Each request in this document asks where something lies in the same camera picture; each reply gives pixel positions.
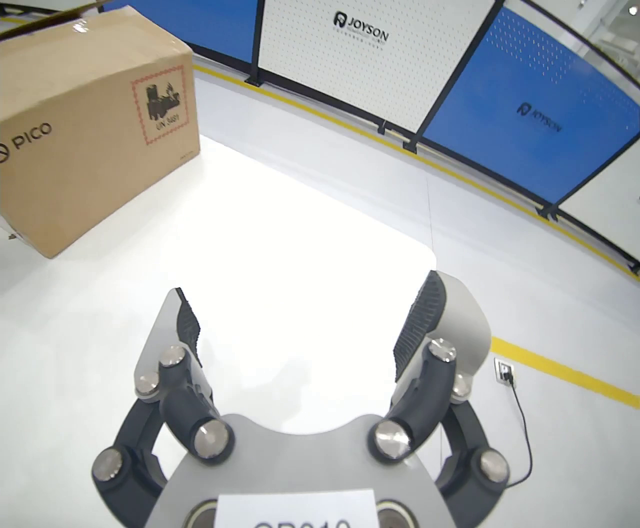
warning label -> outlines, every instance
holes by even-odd
[[[131,88],[147,145],[189,123],[182,65],[137,79]]]

metal post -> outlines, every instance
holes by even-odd
[[[557,221],[557,212],[560,210],[560,205],[562,205],[565,201],[571,198],[571,196],[576,194],[587,183],[593,180],[598,174],[600,174],[615,160],[617,160],[620,156],[622,156],[637,140],[640,140],[640,132],[638,132],[633,138],[628,140],[622,147],[618,149],[618,151],[613,156],[611,156],[602,165],[600,165],[595,171],[589,174],[589,176],[587,176],[583,181],[578,183],[573,189],[571,189],[567,194],[565,194],[562,198],[560,198],[556,203],[547,205],[542,208],[537,208],[538,214],[544,218],[548,218],[549,216],[551,216],[553,220]]]
[[[258,57],[260,56],[260,40],[262,38],[262,18],[264,16],[265,0],[258,0],[255,10],[255,27],[253,29],[253,51],[251,55],[251,70],[246,83],[252,86],[261,86],[260,70],[258,69]]]
[[[480,46],[480,43],[482,42],[482,39],[484,38],[486,32],[489,31],[489,28],[493,24],[493,21],[498,16],[498,13],[502,9],[503,4],[504,4],[504,0],[496,0],[496,2],[494,2],[493,6],[487,13],[487,16],[484,19],[482,25],[478,29],[476,35],[473,37],[473,40],[469,43],[469,46],[467,47],[465,54],[462,56],[462,59],[460,59],[460,62],[456,66],[456,69],[453,70],[453,73],[451,74],[451,77],[447,81],[447,84],[444,85],[444,88],[442,88],[442,91],[440,92],[440,95],[436,99],[436,102],[433,103],[433,106],[429,110],[429,113],[424,118],[424,121],[422,121],[422,124],[418,128],[418,131],[415,133],[415,136],[412,137],[410,141],[407,141],[403,144],[403,147],[406,150],[409,150],[414,154],[417,153],[416,143],[418,143],[418,141],[424,134],[424,131],[427,129],[431,121],[433,121],[433,118],[436,116],[436,114],[438,113],[438,110],[440,109],[445,99],[453,89],[454,84],[456,84],[456,82],[460,78],[460,75],[462,75],[462,72],[464,71],[465,67],[467,67],[467,64],[469,63],[469,61],[471,60],[471,57],[473,57],[473,54],[478,49],[478,46]]]

metal bolt head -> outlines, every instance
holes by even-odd
[[[196,431],[193,447],[200,458],[214,458],[229,443],[229,431],[220,420],[209,420]]]
[[[136,378],[136,390],[140,396],[149,396],[153,394],[160,383],[157,372],[148,372],[139,378]]]
[[[376,447],[387,458],[402,458],[411,449],[411,439],[403,427],[393,420],[382,420],[373,435]]]
[[[108,482],[114,479],[122,468],[122,455],[114,447],[102,451],[93,462],[92,472],[96,480]]]
[[[509,477],[509,464],[493,449],[487,449],[480,455],[480,469],[491,482],[504,482]]]
[[[160,364],[163,367],[173,367],[179,364],[186,356],[187,351],[183,346],[171,345],[162,354],[160,354]]]
[[[459,372],[453,380],[453,394],[465,398],[471,393],[471,376]]]
[[[429,352],[445,363],[450,363],[456,359],[456,347],[444,339],[432,339],[427,348]]]

power cord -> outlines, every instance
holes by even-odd
[[[517,486],[518,484],[522,484],[525,480],[531,477],[531,472],[533,471],[533,454],[531,452],[531,443],[529,442],[529,432],[527,430],[527,421],[524,417],[524,412],[522,411],[522,406],[520,405],[520,400],[518,399],[518,393],[516,392],[516,387],[513,383],[513,376],[511,374],[507,374],[506,379],[509,382],[509,385],[511,385],[511,390],[513,391],[513,395],[516,398],[516,403],[518,404],[518,409],[520,409],[520,414],[522,415],[522,424],[524,425],[524,438],[527,441],[527,449],[529,450],[529,470],[527,471],[527,474],[524,475],[523,478],[521,478],[520,480],[512,482],[511,484],[507,484],[507,487],[505,489],[508,490],[509,488]]]

white label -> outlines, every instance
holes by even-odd
[[[220,495],[216,528],[376,528],[373,490]]]

